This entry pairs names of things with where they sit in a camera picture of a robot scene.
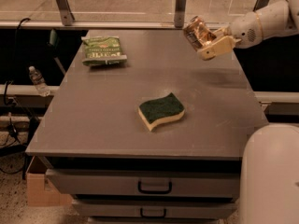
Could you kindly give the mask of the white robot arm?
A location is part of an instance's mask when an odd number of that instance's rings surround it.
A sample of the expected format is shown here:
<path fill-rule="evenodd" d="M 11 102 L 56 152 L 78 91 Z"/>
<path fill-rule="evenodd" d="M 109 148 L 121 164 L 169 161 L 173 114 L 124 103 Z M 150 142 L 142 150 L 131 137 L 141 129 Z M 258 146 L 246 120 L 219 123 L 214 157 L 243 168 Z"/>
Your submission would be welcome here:
<path fill-rule="evenodd" d="M 298 33 L 299 0 L 279 1 L 220 28 L 201 45 L 203 60 Z M 239 224 L 299 224 L 299 128 L 269 124 L 246 144 L 240 181 Z"/>

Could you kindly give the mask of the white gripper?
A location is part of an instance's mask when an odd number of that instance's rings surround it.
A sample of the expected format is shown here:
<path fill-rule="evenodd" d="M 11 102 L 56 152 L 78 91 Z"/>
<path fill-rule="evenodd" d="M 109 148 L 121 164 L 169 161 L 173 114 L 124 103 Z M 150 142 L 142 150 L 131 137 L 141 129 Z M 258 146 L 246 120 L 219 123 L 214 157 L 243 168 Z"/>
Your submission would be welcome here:
<path fill-rule="evenodd" d="M 204 61 L 230 53 L 235 45 L 238 49 L 247 49 L 263 41 L 260 20 L 255 12 L 236 18 L 230 27 L 221 27 L 213 34 L 220 38 L 209 42 L 197 51 L 198 56 Z"/>

